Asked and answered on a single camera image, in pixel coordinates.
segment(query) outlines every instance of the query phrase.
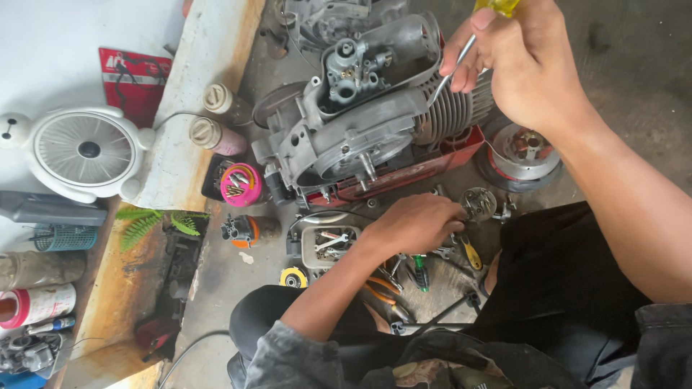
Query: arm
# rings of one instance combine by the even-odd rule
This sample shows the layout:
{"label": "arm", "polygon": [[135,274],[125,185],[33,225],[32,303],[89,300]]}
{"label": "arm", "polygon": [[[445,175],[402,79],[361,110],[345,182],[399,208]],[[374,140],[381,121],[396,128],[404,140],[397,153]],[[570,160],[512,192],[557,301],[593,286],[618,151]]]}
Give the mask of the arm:
{"label": "arm", "polygon": [[464,210],[450,199],[400,199],[370,224],[355,245],[286,310],[281,321],[305,338],[326,341],[367,277],[397,253],[427,253],[464,229]]}
{"label": "arm", "polygon": [[553,0],[522,0],[514,19],[476,12],[445,48],[442,75],[453,71],[471,33],[475,50],[452,89],[470,91],[480,69],[495,69],[499,108],[560,152],[630,281],[655,302],[692,302],[692,199],[634,153],[588,101]]}

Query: forearm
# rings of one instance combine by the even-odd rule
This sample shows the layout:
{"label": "forearm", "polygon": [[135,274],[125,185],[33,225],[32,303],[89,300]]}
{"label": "forearm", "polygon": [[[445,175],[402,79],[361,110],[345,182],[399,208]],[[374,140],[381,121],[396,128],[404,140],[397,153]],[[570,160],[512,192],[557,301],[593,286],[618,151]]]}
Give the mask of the forearm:
{"label": "forearm", "polygon": [[634,153],[595,111],[546,131],[630,281],[655,302],[692,302],[692,199]]}
{"label": "forearm", "polygon": [[367,241],[356,243],[295,300],[281,321],[306,338],[326,341],[367,278],[388,257]]}

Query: yellow grinding disc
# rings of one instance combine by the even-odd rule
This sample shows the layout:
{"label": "yellow grinding disc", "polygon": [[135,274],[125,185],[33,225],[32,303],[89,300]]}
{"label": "yellow grinding disc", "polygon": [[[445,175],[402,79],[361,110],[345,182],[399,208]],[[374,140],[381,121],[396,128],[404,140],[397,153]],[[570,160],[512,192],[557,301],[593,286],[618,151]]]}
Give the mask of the yellow grinding disc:
{"label": "yellow grinding disc", "polygon": [[307,288],[307,274],[300,267],[287,267],[281,272],[279,285],[298,289]]}

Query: red package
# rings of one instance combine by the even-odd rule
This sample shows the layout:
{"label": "red package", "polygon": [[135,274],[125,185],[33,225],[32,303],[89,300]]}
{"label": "red package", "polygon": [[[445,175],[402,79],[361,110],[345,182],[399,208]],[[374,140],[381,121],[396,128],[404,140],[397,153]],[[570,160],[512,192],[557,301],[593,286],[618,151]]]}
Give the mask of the red package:
{"label": "red package", "polygon": [[108,105],[122,109],[138,128],[151,128],[172,60],[110,48],[98,54]]}

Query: white wall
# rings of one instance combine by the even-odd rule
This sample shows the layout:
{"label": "white wall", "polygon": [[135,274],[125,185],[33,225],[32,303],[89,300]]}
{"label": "white wall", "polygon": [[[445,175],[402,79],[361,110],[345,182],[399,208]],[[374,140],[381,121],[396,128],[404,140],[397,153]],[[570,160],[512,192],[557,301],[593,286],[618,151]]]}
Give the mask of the white wall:
{"label": "white wall", "polygon": [[[0,1],[0,115],[36,118],[61,105],[105,104],[98,48],[170,57],[183,0]],[[0,190],[50,192],[17,150],[0,150]],[[0,252],[32,236],[0,217]]]}

